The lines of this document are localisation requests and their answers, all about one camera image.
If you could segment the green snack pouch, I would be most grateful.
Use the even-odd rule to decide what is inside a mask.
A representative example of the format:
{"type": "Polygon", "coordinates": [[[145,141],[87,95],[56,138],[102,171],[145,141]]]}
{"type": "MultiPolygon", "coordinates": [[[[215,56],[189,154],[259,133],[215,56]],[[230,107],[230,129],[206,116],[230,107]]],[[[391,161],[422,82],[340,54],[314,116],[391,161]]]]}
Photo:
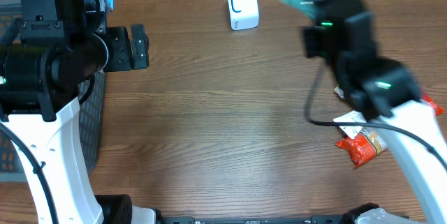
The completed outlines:
{"type": "Polygon", "coordinates": [[[341,99],[344,100],[345,96],[344,96],[344,91],[339,87],[339,85],[337,85],[334,89],[334,93],[341,99]]]}

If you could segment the orange spaghetti packet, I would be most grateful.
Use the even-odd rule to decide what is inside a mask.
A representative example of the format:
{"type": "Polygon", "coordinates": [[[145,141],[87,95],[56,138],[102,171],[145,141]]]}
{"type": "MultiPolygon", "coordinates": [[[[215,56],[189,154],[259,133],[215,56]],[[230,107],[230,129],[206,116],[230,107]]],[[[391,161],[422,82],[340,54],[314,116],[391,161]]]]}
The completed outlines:
{"type": "MultiPolygon", "coordinates": [[[[428,95],[423,94],[422,99],[432,107],[436,116],[444,113],[444,109],[428,95]]],[[[363,115],[355,110],[334,118],[333,122],[367,123],[363,115]]],[[[349,153],[356,167],[364,165],[388,148],[381,136],[371,128],[362,126],[339,126],[339,128],[346,137],[336,142],[335,145],[349,153]]]]}

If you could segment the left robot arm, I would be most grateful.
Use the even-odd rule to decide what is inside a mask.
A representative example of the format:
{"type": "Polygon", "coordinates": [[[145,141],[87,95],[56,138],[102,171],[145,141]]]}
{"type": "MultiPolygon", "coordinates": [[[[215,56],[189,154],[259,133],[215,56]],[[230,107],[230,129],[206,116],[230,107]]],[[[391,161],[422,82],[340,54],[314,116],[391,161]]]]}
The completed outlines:
{"type": "Polygon", "coordinates": [[[109,27],[114,0],[20,0],[1,39],[1,131],[13,142],[40,223],[157,222],[128,195],[93,192],[80,143],[79,84],[146,69],[141,24],[109,27]]]}

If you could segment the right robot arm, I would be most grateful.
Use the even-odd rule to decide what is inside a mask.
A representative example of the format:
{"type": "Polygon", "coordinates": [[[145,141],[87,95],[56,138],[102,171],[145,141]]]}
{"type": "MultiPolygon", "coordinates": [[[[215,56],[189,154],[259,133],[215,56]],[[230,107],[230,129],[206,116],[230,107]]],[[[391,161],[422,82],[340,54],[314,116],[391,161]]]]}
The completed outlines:
{"type": "Polygon", "coordinates": [[[306,0],[307,57],[322,57],[345,101],[387,143],[428,223],[446,222],[446,140],[415,77],[379,54],[362,0],[306,0]]]}

